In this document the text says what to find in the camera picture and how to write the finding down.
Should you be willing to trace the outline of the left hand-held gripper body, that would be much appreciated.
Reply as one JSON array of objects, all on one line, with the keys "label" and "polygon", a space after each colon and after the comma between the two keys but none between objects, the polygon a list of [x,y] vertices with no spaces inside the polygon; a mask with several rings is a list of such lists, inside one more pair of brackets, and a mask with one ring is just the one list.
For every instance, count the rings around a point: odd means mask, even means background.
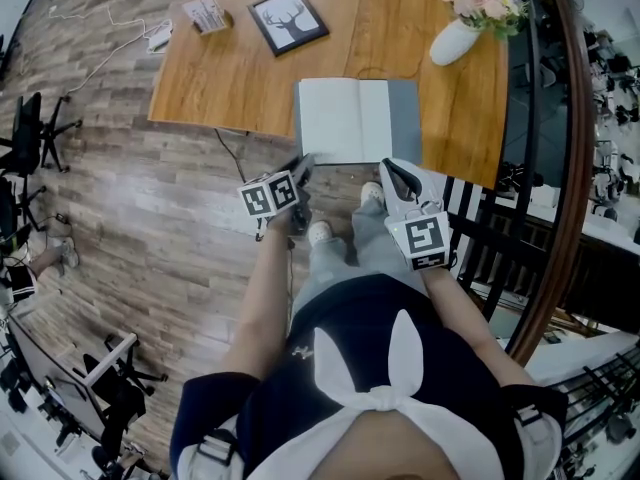
[{"label": "left hand-held gripper body", "polygon": [[311,221],[310,196],[294,181],[288,168],[265,174],[251,180],[238,189],[247,214],[257,221],[256,237],[263,237],[270,220],[292,211],[290,234],[302,236]]}]

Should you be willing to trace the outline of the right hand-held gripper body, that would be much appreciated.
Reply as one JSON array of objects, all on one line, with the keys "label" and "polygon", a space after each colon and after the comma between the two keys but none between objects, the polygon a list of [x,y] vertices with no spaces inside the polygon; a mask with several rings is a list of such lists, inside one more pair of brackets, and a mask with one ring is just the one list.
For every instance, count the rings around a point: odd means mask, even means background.
[{"label": "right hand-held gripper body", "polygon": [[402,159],[394,159],[416,174],[422,193],[413,202],[402,202],[384,192],[387,217],[384,224],[410,270],[420,271],[450,264],[450,227],[434,179],[429,172]]}]

